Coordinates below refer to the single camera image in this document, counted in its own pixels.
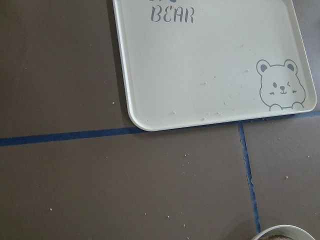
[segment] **white tray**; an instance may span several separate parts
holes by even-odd
[[[316,91],[292,0],[113,4],[128,113],[139,128],[314,109]]]

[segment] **blue tape strip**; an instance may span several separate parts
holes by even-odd
[[[108,136],[128,135],[128,134],[139,134],[144,133],[138,127],[127,127],[127,128],[114,128],[104,130],[91,130],[91,131],[78,131],[78,132],[67,132],[47,135],[36,135],[36,136],[20,136],[0,139],[0,146],[13,146],[13,145],[24,145],[24,144],[37,144],[47,143],[56,141],[67,141],[75,139],[89,139],[89,138],[100,138]]]
[[[252,208],[253,208],[253,214],[254,214],[255,229],[256,229],[256,233],[258,234],[261,232],[260,219],[259,219],[254,184],[252,182],[252,173],[251,173],[251,168],[250,168],[250,160],[249,160],[249,155],[248,155],[245,130],[244,130],[244,125],[242,122],[240,122],[238,124],[238,128],[239,128],[239,133],[240,133],[240,138],[241,138],[241,143],[242,143],[243,159],[244,159],[244,164],[245,164],[246,176],[248,179],[248,185],[249,185],[249,190],[250,190],[250,196],[251,196],[251,202],[252,202]]]
[[[243,120],[243,121],[222,122],[222,123],[193,126],[193,127],[186,127],[186,128],[187,129],[205,128],[205,127],[212,127],[212,126],[245,124],[245,123],[255,123],[255,122],[264,122],[264,121],[276,121],[280,119],[296,119],[296,118],[308,118],[308,117],[317,117],[317,116],[318,117],[320,116],[320,111],[299,113],[296,115],[283,115],[283,116],[256,118],[256,119]],[[139,133],[145,133],[145,131],[141,130],[138,127],[127,127],[127,128],[102,129],[102,130],[92,130],[92,131],[54,133],[54,134],[34,135],[34,136],[18,136],[18,137],[0,138],[0,147],[24,145],[24,144],[38,144],[38,143],[47,143],[47,142],[56,142],[56,141],[67,141],[67,140],[76,140],[76,139],[110,137],[110,136],[139,134]]]

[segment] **brown surface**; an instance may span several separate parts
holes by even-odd
[[[111,3],[0,1],[0,138],[133,126]]]
[[[236,125],[13,146],[0,156],[2,240],[255,235]]]
[[[320,1],[293,0],[293,4],[318,97],[315,111],[320,111]]]
[[[261,228],[289,224],[320,239],[320,117],[244,130]]]

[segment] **white bowl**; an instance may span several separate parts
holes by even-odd
[[[252,240],[259,240],[260,238],[263,238],[266,236],[274,236],[274,235],[282,235],[282,236],[291,238],[293,240],[315,240],[305,230],[302,230],[297,226],[291,226],[291,225],[278,225],[278,226],[270,227],[260,232],[258,235],[252,238]]]

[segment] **bear drawing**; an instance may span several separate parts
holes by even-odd
[[[304,107],[306,91],[297,76],[298,68],[288,59],[283,65],[270,65],[266,60],[256,64],[261,76],[260,97],[271,108],[293,109],[294,105]]]

